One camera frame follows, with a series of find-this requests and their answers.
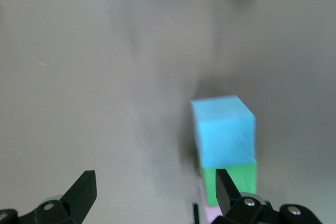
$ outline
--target green block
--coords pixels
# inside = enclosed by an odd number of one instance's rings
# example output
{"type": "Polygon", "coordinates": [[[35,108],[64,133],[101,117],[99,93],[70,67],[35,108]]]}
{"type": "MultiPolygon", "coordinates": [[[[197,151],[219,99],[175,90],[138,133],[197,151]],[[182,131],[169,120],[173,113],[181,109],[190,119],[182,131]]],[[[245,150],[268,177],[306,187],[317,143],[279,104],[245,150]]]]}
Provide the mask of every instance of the green block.
{"type": "Polygon", "coordinates": [[[200,167],[206,201],[209,206],[218,206],[216,198],[216,169],[226,169],[240,192],[255,194],[257,191],[257,162],[217,168],[200,167]]]}

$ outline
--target pink block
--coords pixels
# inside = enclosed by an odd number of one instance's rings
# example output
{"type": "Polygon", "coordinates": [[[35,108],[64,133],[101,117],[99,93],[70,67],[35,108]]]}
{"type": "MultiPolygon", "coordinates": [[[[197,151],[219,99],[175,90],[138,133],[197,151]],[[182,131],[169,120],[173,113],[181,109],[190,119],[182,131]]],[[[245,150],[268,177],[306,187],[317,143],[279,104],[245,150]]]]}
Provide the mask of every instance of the pink block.
{"type": "Polygon", "coordinates": [[[201,198],[202,198],[202,203],[204,206],[205,218],[207,222],[211,224],[218,216],[222,215],[222,211],[220,210],[219,206],[210,207],[207,205],[206,198],[205,198],[204,184],[200,177],[198,178],[198,184],[200,186],[199,188],[201,191],[201,198]]]}

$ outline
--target screw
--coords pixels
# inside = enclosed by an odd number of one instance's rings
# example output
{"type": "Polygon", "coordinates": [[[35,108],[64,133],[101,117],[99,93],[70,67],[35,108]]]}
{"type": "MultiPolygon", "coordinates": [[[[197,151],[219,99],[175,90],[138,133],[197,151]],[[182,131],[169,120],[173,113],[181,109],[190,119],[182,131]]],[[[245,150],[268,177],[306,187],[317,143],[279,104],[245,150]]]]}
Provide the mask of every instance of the screw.
{"type": "Polygon", "coordinates": [[[295,207],[295,206],[289,206],[288,211],[290,211],[291,214],[293,215],[301,215],[301,211],[299,208],[295,207]]]}
{"type": "Polygon", "coordinates": [[[256,203],[254,202],[254,200],[252,200],[251,198],[246,198],[244,199],[244,203],[246,205],[248,205],[249,207],[253,207],[256,205],[256,203]]]}
{"type": "Polygon", "coordinates": [[[6,219],[8,216],[8,214],[6,214],[5,212],[3,212],[2,214],[0,214],[0,220],[6,219]]]}
{"type": "Polygon", "coordinates": [[[53,203],[49,203],[49,204],[46,204],[44,207],[43,207],[43,209],[44,210],[49,210],[49,209],[51,209],[51,208],[53,208],[54,207],[54,204],[53,203]]]}

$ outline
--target blue cube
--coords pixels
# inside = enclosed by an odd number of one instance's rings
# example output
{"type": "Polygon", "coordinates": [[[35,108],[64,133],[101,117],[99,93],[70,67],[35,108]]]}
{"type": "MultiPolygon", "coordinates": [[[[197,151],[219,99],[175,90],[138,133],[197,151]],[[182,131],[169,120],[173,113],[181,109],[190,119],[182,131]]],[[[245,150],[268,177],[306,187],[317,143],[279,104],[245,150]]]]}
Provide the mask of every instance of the blue cube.
{"type": "Polygon", "coordinates": [[[237,96],[199,99],[191,103],[201,167],[254,162],[255,117],[237,96]]]}

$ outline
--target gray tabletop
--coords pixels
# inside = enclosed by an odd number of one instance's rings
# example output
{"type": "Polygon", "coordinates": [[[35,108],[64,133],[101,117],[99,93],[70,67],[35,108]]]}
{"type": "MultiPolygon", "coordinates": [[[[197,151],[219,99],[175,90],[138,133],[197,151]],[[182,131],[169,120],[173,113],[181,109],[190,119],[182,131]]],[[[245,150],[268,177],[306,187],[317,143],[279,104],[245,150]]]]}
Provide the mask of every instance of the gray tabletop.
{"type": "Polygon", "coordinates": [[[336,0],[0,0],[0,209],[23,215],[94,169],[85,223],[190,223],[190,100],[236,94],[257,118],[258,194],[334,223],[335,13],[336,0]]]}

